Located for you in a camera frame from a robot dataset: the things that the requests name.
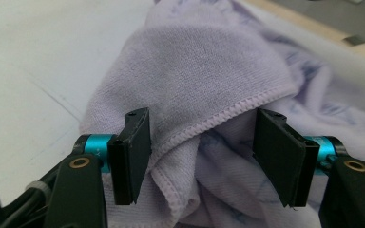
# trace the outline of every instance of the fabric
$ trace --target fabric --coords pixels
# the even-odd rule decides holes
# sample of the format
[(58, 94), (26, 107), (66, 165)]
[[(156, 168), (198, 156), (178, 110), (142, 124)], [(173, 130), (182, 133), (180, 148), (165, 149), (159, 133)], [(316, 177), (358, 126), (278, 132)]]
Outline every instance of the fabric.
[[(337, 136), (365, 161), (365, 112), (327, 99), (351, 94), (332, 77), (324, 62), (236, 3), (160, 1), (81, 124), (82, 133), (117, 134), (125, 113), (150, 109), (152, 156), (138, 203), (115, 206), (104, 176), (109, 227), (320, 226), (327, 178), (314, 177), (307, 207), (283, 208), (251, 157), (252, 139), (262, 106), (301, 134)], [(365, 93), (352, 89), (364, 106)]]

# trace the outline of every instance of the purple towel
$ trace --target purple towel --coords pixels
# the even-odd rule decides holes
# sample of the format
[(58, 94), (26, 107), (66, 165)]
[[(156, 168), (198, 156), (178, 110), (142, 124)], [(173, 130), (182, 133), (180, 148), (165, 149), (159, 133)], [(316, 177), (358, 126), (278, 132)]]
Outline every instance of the purple towel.
[(82, 133), (117, 134), (125, 113), (150, 108), (153, 154), (138, 203), (113, 205), (104, 176), (109, 226), (320, 226), (327, 178), (315, 176), (307, 207), (283, 208), (251, 157), (254, 110), (281, 112), (305, 135), (335, 135), (365, 160), (365, 112), (330, 99), (358, 93), (364, 106), (365, 94), (332, 78), (324, 62), (238, 4), (159, 2), (81, 125)]

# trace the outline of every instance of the towel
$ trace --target towel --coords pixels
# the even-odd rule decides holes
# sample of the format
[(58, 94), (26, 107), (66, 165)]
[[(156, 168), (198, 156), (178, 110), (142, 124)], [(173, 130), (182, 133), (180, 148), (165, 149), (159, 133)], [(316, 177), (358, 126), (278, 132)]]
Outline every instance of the towel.
[(320, 227), (327, 177), (314, 177), (306, 207), (282, 207), (252, 158), (258, 107), (301, 134), (340, 138), (365, 161), (365, 91), (228, 0), (158, 2), (91, 98), (81, 133), (118, 134), (142, 107), (152, 155), (137, 204), (114, 205), (103, 176), (109, 227)]

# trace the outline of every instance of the white cloth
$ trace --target white cloth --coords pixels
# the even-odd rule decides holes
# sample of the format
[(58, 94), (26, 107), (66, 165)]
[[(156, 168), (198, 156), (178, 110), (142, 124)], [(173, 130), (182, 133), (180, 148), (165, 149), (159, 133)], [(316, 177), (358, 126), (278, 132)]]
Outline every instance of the white cloth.
[(307, 207), (283, 208), (251, 148), (254, 110), (265, 105), (301, 134), (337, 136), (365, 160), (365, 112), (327, 101), (331, 78), (326, 64), (237, 4), (159, 2), (81, 125), (82, 133), (120, 133), (125, 113), (150, 109), (153, 154), (138, 203), (113, 205), (104, 177), (109, 226), (320, 226), (327, 178), (315, 177)]

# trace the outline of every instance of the white surface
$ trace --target white surface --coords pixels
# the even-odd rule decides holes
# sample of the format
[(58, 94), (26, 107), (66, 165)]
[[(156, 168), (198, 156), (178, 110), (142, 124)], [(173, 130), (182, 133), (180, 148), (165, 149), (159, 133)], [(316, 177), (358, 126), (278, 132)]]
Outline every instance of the white surface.
[[(71, 151), (89, 97), (151, 0), (0, 0), (0, 200)], [(365, 59), (249, 6), (365, 87)]]

